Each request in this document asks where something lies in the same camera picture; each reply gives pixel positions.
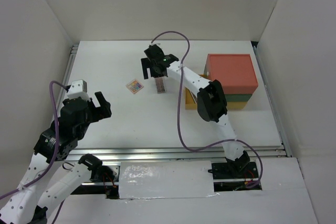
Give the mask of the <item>pink eyeshadow palette clear case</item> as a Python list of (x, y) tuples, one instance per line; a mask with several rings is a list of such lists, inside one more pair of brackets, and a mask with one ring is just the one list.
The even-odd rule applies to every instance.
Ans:
[(164, 84), (164, 78), (159, 77), (159, 78), (155, 78), (154, 80), (155, 80), (157, 94), (165, 93), (166, 88), (165, 88), (165, 84)]

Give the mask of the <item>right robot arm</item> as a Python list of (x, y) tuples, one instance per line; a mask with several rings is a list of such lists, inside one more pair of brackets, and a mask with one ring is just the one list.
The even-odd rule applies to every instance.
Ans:
[[(177, 131), (182, 146), (186, 150), (195, 153), (214, 145), (222, 144), (227, 162), (227, 171), (233, 177), (241, 177), (247, 170), (250, 158), (243, 147), (243, 143), (237, 139), (230, 124), (227, 114), (227, 101), (221, 83), (218, 80), (210, 81), (196, 74), (184, 66), (176, 56), (172, 54), (165, 55), (158, 45), (150, 45), (144, 53), (146, 57), (141, 59), (141, 64), (145, 79), (166, 76), (180, 82)], [(199, 116), (213, 125), (220, 141), (198, 149), (189, 148), (185, 145), (182, 140), (180, 125), (181, 95), (184, 87), (196, 95)]]

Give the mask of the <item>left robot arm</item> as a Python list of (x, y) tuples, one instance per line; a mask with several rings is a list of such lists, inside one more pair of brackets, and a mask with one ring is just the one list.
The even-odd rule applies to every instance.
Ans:
[(1, 223), (46, 223), (52, 210), (81, 183), (98, 181), (103, 175), (102, 161), (92, 154), (78, 163), (52, 187), (48, 184), (69, 153), (83, 139), (90, 124), (112, 116), (111, 105), (102, 92), (96, 92), (96, 107), (91, 99), (65, 99), (60, 116), (41, 133), (30, 165), (7, 204), (1, 209)]

